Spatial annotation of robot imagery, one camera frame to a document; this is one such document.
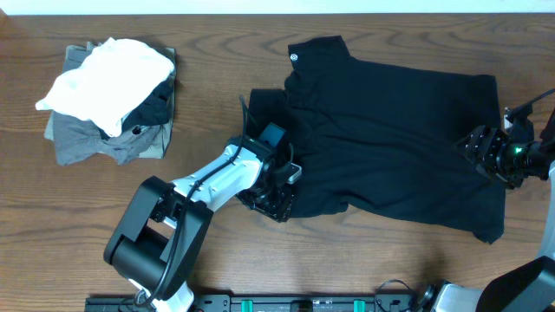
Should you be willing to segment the black t-shirt with logo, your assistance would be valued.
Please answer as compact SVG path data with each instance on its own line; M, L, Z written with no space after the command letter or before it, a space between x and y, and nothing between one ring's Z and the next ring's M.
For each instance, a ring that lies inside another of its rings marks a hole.
M253 89L250 135L282 127L302 175L294 218L354 206L388 218L469 231L491 244L504 232L506 192L457 147L476 127L498 127L496 79L356 59L340 36L288 48L281 89Z

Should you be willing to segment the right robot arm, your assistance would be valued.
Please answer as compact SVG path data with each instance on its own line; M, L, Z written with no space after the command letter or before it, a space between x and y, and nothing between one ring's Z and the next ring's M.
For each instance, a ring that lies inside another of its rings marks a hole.
M545 220L535 224L541 245L529 263L494 278L482 289L444 281L430 286L416 311L553 311L554 301L554 117L536 141L528 120L532 103L507 109L505 130L478 127L462 144L465 156L479 172L519 194L523 180L534 178L550 184Z

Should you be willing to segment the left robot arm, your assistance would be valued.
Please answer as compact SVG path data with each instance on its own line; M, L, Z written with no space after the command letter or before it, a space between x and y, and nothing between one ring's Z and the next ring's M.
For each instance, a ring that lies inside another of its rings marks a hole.
M286 221L293 184L302 169L285 131L273 123L251 138L228 140L225 150L197 172L140 184L103 253L104 261L136 288L110 311L186 311L193 293L186 284L212 218L230 199L277 221Z

